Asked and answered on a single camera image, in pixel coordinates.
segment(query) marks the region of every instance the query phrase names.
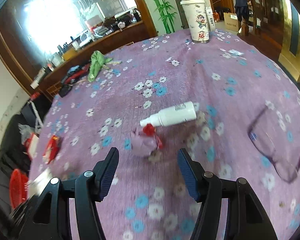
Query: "white spray bottle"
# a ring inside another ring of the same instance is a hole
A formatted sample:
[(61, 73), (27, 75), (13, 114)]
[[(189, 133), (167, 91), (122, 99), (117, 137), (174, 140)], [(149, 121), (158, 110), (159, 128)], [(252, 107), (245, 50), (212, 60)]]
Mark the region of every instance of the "white spray bottle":
[(171, 106), (160, 110), (157, 114), (140, 121), (141, 127), (145, 127), (148, 123), (156, 126), (170, 126), (182, 122), (188, 122), (197, 119), (192, 102), (186, 102), (180, 105)]

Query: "cartoon print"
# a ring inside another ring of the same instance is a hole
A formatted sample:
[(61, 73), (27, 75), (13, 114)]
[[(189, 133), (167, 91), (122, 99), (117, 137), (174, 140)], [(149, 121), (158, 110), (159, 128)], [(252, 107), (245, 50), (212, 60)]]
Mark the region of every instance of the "cartoon print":
[(199, 28), (202, 29), (202, 27), (205, 27), (205, 19), (202, 14), (197, 15), (197, 19), (195, 20), (197, 23), (199, 23)]
[(204, 31), (199, 32), (199, 39), (204, 39)]

